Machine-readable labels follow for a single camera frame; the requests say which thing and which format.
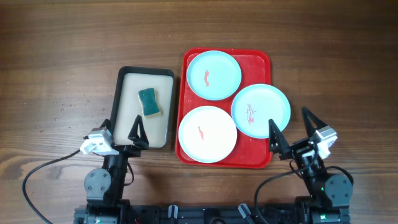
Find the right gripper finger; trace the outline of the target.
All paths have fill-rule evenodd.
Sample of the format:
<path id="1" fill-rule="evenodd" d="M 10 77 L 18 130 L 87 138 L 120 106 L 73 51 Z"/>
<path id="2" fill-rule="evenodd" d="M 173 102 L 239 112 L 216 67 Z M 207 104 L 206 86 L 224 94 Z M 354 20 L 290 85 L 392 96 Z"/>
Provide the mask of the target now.
<path id="1" fill-rule="evenodd" d="M 274 154 L 288 154 L 290 146 L 273 119 L 269 120 L 269 151 Z"/>
<path id="2" fill-rule="evenodd" d="M 316 117 L 307 107 L 302 108 L 303 122 L 308 137 L 312 137 L 316 130 L 327 126 L 325 122 Z"/>

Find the green and yellow sponge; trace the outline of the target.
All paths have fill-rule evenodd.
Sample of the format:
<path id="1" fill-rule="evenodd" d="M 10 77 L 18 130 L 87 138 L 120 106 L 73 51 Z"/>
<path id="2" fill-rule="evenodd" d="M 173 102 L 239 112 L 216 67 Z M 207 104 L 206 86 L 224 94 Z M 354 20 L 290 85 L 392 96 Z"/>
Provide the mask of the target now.
<path id="1" fill-rule="evenodd" d="M 142 114 L 145 119 L 161 114 L 154 88 L 140 90 L 138 94 L 142 107 Z"/>

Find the white plate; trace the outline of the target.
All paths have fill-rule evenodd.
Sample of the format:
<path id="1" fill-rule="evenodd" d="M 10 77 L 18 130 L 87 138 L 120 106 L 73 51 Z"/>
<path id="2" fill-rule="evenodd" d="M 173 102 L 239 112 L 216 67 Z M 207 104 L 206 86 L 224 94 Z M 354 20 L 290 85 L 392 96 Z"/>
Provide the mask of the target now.
<path id="1" fill-rule="evenodd" d="M 188 112 L 178 128 L 183 152 L 197 162 L 210 164 L 233 151 L 238 131 L 232 117 L 215 106 L 200 106 Z"/>

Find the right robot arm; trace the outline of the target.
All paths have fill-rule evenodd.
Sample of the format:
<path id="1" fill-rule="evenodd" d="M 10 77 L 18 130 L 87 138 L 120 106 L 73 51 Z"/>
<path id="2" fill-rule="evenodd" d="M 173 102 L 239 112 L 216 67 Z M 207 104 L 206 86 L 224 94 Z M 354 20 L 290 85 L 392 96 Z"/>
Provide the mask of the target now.
<path id="1" fill-rule="evenodd" d="M 301 176 L 307 190 L 319 207 L 325 209 L 348 208 L 354 181 L 346 170 L 324 165 L 330 148 L 338 139 L 337 132 L 308 108 L 302 108 L 307 137 L 289 144 L 273 119 L 269 120 L 269 150 L 281 160 L 291 159 L 297 168 L 293 173 Z"/>

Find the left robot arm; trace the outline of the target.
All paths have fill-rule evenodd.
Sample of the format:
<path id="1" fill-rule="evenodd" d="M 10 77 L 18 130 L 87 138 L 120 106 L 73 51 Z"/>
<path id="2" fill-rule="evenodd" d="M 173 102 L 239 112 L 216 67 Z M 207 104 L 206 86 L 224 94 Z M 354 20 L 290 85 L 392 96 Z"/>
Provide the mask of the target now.
<path id="1" fill-rule="evenodd" d="M 103 157 L 100 169 L 92 170 L 84 181 L 86 200 L 89 204 L 115 206 L 123 196 L 127 171 L 131 170 L 128 159 L 139 157 L 142 150 L 149 148 L 141 116 L 136 116 L 127 136 L 130 145 L 116 145 L 109 131 L 110 120 L 106 119 L 100 128 L 95 128 L 85 137 L 80 147 L 84 154 L 90 152 Z"/>

